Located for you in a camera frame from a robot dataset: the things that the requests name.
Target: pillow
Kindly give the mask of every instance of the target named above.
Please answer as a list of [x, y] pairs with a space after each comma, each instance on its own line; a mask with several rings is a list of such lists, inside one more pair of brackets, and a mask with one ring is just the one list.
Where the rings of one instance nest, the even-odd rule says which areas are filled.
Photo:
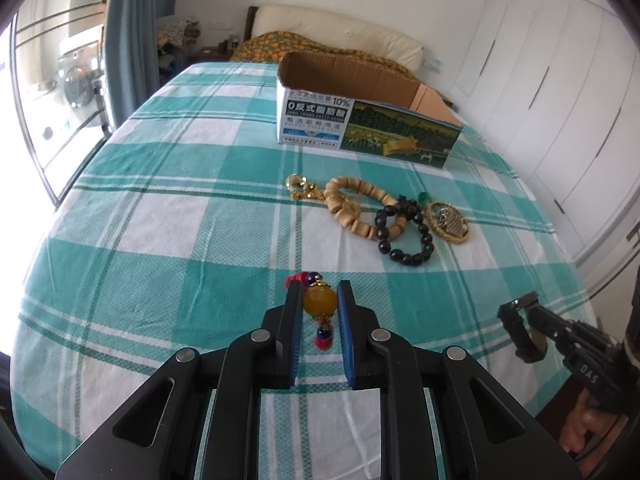
[[267, 32], [266, 34], [245, 41], [236, 48], [233, 56], [231, 56], [231, 61], [278, 63], [282, 59], [282, 56], [292, 50], [316, 50], [329, 54], [353, 57], [360, 61], [382, 65], [405, 77], [418, 80], [407, 67], [386, 57], [376, 56], [363, 50], [334, 48], [312, 41], [295, 32], [287, 32], [285, 30]]

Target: window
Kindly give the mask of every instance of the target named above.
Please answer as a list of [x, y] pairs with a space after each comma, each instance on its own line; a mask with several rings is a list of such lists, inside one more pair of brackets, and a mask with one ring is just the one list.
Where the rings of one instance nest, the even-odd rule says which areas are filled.
[[18, 120], [56, 206], [111, 134], [102, 61], [106, 1], [26, 0], [12, 23]]

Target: cardboard box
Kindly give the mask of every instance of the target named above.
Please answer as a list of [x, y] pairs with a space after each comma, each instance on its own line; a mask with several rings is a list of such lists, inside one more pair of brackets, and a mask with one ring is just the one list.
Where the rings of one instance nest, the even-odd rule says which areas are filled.
[[278, 142], [441, 168], [462, 124], [438, 93], [379, 66], [289, 52], [278, 67]]

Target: metal screw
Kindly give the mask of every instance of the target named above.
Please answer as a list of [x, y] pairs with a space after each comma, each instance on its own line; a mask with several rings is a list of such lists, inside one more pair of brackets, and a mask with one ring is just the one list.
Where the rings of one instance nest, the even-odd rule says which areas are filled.
[[371, 332], [371, 338], [373, 341], [389, 341], [391, 339], [391, 332], [384, 328], [377, 328]]
[[251, 339], [257, 343], [263, 343], [271, 337], [271, 332], [265, 328], [259, 328], [251, 332]]
[[466, 357], [465, 349], [459, 346], [450, 346], [447, 348], [447, 357], [454, 361], [462, 361]]
[[188, 363], [196, 357], [196, 351], [193, 348], [180, 348], [175, 354], [175, 360], [181, 363]]

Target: nightstand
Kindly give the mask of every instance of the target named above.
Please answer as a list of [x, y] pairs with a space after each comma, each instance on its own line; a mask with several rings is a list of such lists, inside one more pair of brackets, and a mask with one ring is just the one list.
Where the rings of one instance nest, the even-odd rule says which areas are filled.
[[199, 51], [189, 57], [189, 64], [226, 62], [231, 58], [231, 53], [219, 54], [218, 48], [213, 46], [203, 46]]

